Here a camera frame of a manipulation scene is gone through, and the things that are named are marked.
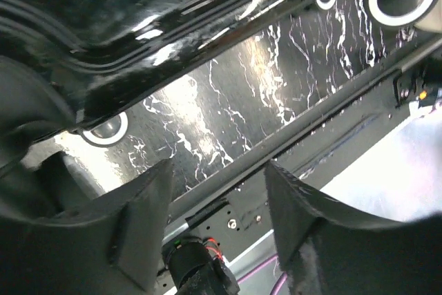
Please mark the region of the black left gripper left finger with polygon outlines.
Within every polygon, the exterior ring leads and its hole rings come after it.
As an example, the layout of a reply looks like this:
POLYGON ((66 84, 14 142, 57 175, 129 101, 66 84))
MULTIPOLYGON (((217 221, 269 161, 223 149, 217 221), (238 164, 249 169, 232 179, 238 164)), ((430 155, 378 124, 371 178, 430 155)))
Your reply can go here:
POLYGON ((173 186, 162 160, 49 218, 1 207, 2 294, 152 294, 173 186))

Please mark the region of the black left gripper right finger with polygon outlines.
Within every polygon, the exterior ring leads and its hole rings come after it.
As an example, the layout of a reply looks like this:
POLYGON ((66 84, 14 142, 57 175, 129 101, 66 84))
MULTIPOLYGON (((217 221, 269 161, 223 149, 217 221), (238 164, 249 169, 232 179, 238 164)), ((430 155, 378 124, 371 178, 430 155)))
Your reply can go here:
POLYGON ((440 294, 441 214, 399 222, 355 209, 276 162, 265 184, 292 294, 440 294))

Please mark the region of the white black space suitcase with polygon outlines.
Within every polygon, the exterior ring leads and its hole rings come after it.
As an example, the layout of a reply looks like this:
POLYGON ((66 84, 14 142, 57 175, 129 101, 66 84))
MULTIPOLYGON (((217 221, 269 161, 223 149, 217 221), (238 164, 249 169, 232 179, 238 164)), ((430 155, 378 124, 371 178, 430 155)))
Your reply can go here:
POLYGON ((163 92, 156 140, 212 196, 313 129, 312 113, 436 35, 372 29, 363 0, 1 0, 1 169, 163 92))

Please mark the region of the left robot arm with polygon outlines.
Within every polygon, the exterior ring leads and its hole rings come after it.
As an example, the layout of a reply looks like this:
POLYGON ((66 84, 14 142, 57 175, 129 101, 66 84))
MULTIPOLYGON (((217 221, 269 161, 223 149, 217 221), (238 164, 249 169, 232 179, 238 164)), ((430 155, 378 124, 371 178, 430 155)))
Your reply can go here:
MULTIPOLYGON (((397 222, 348 206, 274 162, 265 169, 280 269, 292 294, 440 294, 441 214, 397 222)), ((172 187, 163 160, 88 197, 64 166, 1 176, 2 294, 152 294, 164 261, 179 294, 237 294, 197 238, 162 246, 172 187)))

